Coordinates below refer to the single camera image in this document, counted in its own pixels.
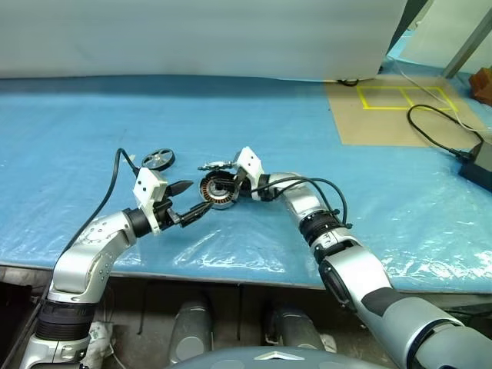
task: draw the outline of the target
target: black rubber ring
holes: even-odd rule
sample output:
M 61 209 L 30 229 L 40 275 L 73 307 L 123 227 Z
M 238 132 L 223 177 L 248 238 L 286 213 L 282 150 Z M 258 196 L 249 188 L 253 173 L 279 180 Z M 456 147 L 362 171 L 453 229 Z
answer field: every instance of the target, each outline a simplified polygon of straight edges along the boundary
M 146 161 L 148 161 L 149 158 L 154 157 L 155 155 L 163 155 L 163 154 L 168 154 L 171 153 L 171 158 L 167 161 L 164 162 L 163 165 L 159 165 L 158 167 L 155 168 L 149 168 L 153 171 L 163 171 L 167 168 L 169 168 L 171 165 L 174 164 L 176 161 L 175 153 L 170 149 L 170 148 L 160 148 L 159 150 L 156 150 L 152 152 L 151 154 L 145 156 L 145 158 L 141 161 L 141 166 L 144 168 L 148 168 L 148 166 L 145 164 Z
M 357 86 L 357 84 L 359 83 L 359 80 L 356 79 L 356 80 L 353 80 L 353 81 L 348 81 L 346 79 L 338 79 L 337 82 L 340 83 L 343 86 L 354 87 L 354 86 Z

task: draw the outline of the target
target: power adapter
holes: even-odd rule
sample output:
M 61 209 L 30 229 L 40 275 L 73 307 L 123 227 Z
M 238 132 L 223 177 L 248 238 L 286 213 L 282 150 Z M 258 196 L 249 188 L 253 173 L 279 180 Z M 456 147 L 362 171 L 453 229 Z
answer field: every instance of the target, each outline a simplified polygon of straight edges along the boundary
M 472 148 L 460 169 L 460 175 L 492 191 L 492 144 L 483 141 Z

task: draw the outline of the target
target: cable connector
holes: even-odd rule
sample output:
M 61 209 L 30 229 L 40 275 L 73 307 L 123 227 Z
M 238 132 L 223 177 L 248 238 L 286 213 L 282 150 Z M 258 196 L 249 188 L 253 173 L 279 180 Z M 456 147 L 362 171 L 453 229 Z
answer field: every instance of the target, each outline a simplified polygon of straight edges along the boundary
M 461 166 L 460 175 L 492 191 L 492 144 L 481 142 L 467 154 L 468 159 Z
M 466 163 L 472 159 L 472 155 L 468 151 L 463 151 L 463 150 L 455 150 L 454 155 L 456 156 L 456 159 L 458 159 L 459 162 L 461 163 Z

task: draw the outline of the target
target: wrinkled plastic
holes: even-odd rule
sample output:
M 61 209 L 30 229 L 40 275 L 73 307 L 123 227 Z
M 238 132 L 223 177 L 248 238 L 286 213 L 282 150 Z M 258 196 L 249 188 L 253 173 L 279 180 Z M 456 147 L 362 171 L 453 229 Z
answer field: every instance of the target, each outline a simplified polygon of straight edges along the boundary
M 487 124 L 490 111 L 470 105 Z M 147 76 L 9 80 L 0 84 L 0 262 L 53 266 L 97 206 L 115 149 L 137 163 L 175 151 L 169 181 L 194 185 L 206 161 L 246 145 L 266 172 L 328 178 L 345 193 L 352 229 L 396 288 L 492 292 L 492 196 L 434 148 L 343 146 L 322 84 L 256 78 Z M 133 208 L 131 171 L 102 214 Z M 332 191 L 334 206 L 340 202 Z M 196 223 L 145 236 L 115 265 L 127 274 L 321 288 L 317 266 L 280 202 L 241 200 Z

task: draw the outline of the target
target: silver robot arm segment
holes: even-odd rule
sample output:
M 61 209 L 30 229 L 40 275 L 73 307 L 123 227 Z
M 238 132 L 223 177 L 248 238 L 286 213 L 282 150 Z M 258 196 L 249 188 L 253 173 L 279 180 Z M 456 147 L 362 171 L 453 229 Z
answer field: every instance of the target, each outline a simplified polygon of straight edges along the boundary
M 118 257 L 148 233 L 179 224 L 185 227 L 210 208 L 199 204 L 179 215 L 169 197 L 182 193 L 192 182 L 168 185 L 156 171 L 141 168 L 134 187 L 138 208 L 95 219 L 58 259 L 48 296 L 29 338 L 21 369 L 50 363 L 78 363 L 84 358 L 95 309 Z
M 266 175 L 252 152 L 244 148 L 227 163 L 238 170 L 235 190 L 248 180 L 257 201 L 271 201 L 284 190 L 280 197 L 309 244 L 325 287 L 364 322 L 398 367 L 490 367 L 492 341 L 431 303 L 395 291 L 382 263 L 305 182 L 285 189 L 295 181 L 277 181 L 296 174 Z

